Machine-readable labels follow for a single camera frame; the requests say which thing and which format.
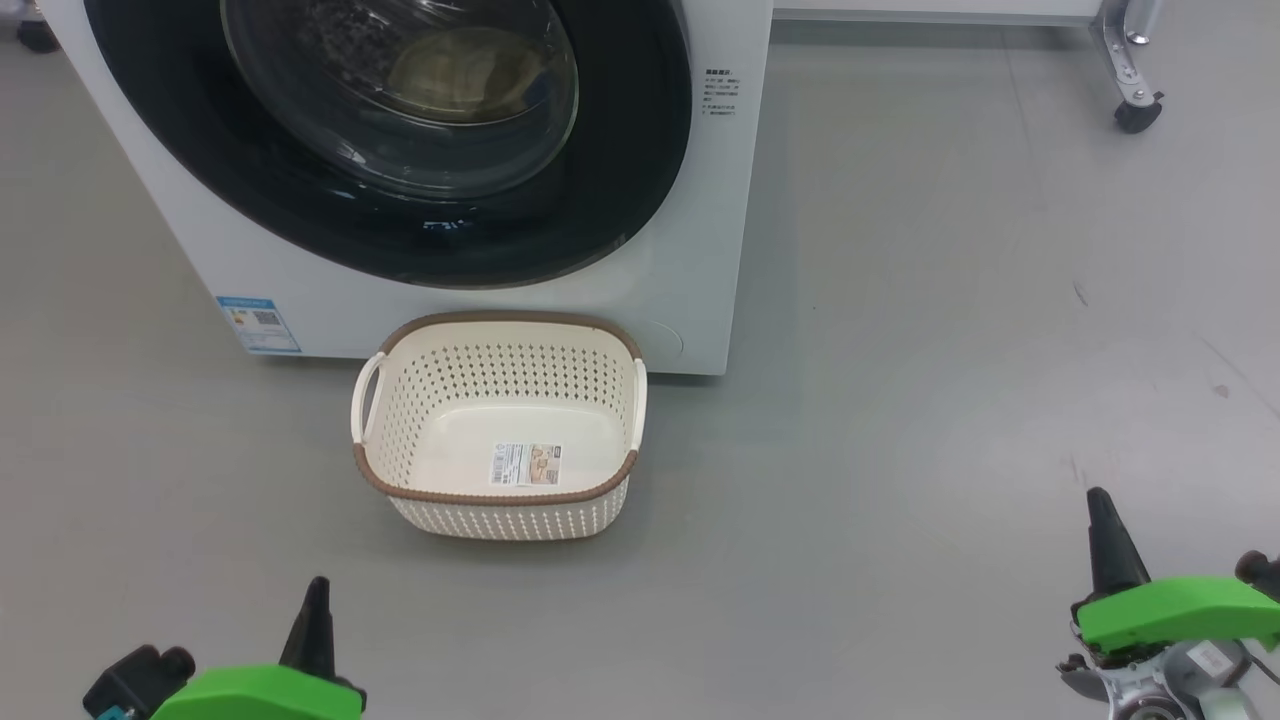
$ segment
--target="black wheel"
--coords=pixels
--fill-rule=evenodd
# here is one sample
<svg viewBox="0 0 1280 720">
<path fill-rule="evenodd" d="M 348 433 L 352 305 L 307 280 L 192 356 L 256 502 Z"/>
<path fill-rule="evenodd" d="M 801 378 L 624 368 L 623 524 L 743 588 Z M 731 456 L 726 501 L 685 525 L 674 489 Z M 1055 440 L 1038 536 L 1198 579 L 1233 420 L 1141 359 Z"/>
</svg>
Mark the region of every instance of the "black wheel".
<svg viewBox="0 0 1280 720">
<path fill-rule="evenodd" d="M 1120 129 L 1129 135 L 1138 135 L 1139 132 L 1151 127 L 1151 123 L 1156 122 L 1160 117 L 1160 111 L 1165 108 L 1157 100 L 1146 108 L 1138 108 L 1137 105 L 1130 105 L 1128 102 L 1121 102 L 1116 108 L 1116 123 Z"/>
<path fill-rule="evenodd" d="M 54 53 L 61 47 L 54 31 L 49 29 L 49 23 L 24 22 L 18 26 L 18 42 L 27 46 L 32 53 Z"/>
</svg>

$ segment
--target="white plastic basket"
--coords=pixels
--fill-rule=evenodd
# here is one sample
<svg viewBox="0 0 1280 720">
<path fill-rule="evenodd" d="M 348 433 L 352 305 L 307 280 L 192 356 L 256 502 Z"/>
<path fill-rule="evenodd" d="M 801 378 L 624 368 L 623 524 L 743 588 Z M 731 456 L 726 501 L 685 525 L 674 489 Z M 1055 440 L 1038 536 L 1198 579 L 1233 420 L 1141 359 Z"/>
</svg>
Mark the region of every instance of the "white plastic basket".
<svg viewBox="0 0 1280 720">
<path fill-rule="evenodd" d="M 581 538 L 622 510 L 646 396 L 640 350 L 609 323 L 429 315 L 360 372 L 351 439 L 365 478 L 429 533 Z"/>
</svg>

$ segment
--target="blue label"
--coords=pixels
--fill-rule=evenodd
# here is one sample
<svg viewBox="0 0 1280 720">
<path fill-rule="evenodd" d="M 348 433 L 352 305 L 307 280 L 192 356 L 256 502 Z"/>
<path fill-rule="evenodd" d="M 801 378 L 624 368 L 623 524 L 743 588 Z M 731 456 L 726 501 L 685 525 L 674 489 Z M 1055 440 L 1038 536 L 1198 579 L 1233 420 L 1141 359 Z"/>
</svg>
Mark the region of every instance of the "blue label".
<svg viewBox="0 0 1280 720">
<path fill-rule="evenodd" d="M 302 352 L 275 302 L 265 297 L 218 297 L 223 315 L 250 352 Z"/>
</svg>

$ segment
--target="brown basket rim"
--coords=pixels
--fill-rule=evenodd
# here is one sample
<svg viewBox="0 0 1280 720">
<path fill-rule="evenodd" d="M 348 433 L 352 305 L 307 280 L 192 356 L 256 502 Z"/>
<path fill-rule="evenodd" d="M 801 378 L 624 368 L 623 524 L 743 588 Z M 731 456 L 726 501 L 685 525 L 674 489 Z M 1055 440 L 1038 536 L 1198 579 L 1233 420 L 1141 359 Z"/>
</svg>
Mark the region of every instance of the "brown basket rim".
<svg viewBox="0 0 1280 720">
<path fill-rule="evenodd" d="M 602 320 L 599 318 L 589 318 L 586 315 L 573 315 L 570 313 L 540 313 L 540 311 L 518 311 L 518 310 L 474 310 L 463 313 L 440 313 L 436 315 L 426 315 L 416 320 L 410 320 L 401 325 L 396 332 L 387 338 L 387 342 L 379 348 L 379 352 L 390 355 L 392 350 L 406 337 L 408 337 L 415 331 L 430 325 L 439 325 L 447 323 L 549 323 L 549 324 L 562 324 L 562 325 L 581 325 L 586 328 L 594 328 L 598 331 L 604 331 L 613 337 L 618 338 L 631 357 L 635 360 L 643 360 L 640 355 L 640 346 L 636 345 L 635 340 L 631 338 L 618 325 Z M 476 505 L 488 507 L 536 507 L 547 505 L 568 505 L 575 502 L 586 502 L 596 500 L 604 495 L 608 495 L 616 489 L 622 480 L 627 479 L 631 474 L 631 469 L 636 464 L 639 452 L 635 450 L 627 451 L 626 457 L 622 459 L 622 466 L 618 468 L 609 479 L 603 483 L 577 492 L 562 492 L 556 495 L 534 495 L 534 496 L 488 496 L 488 495 L 457 495 L 457 493 L 444 493 L 444 492 L 429 492 L 420 489 L 408 489 L 396 487 L 387 480 L 378 477 L 374 468 L 369 464 L 369 455 L 365 451 L 364 443 L 353 443 L 353 452 L 356 455 L 356 468 L 360 469 L 360 474 L 365 477 L 369 484 L 374 486 L 374 489 L 388 496 L 399 500 L 412 500 L 417 502 L 436 502 L 440 505 Z"/>
</svg>

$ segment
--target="washing machine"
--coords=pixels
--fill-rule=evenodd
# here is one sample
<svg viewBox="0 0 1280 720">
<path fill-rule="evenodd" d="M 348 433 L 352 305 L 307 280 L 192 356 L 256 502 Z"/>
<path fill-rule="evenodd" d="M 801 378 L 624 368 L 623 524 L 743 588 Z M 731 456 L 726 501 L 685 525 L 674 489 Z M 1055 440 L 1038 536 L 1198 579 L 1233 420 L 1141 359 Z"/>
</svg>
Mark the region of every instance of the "washing machine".
<svg viewBox="0 0 1280 720">
<path fill-rule="evenodd" d="M 772 0 L 41 8 L 250 352 L 517 309 L 726 370 Z"/>
</svg>

